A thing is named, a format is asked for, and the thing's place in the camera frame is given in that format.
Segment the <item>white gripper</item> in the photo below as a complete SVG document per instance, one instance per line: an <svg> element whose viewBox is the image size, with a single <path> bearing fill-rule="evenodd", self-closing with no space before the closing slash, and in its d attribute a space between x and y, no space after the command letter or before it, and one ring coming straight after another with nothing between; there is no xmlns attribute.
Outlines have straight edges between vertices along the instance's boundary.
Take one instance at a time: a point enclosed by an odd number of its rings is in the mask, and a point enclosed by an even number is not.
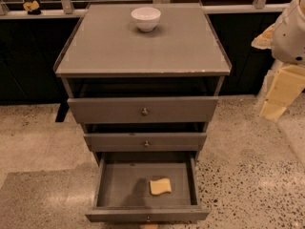
<svg viewBox="0 0 305 229"><path fill-rule="evenodd" d="M268 120L279 119L288 106L305 90L305 0L292 0L275 23L256 37L251 46L272 48L273 58L287 65L274 74L270 90L260 111Z"/></svg>

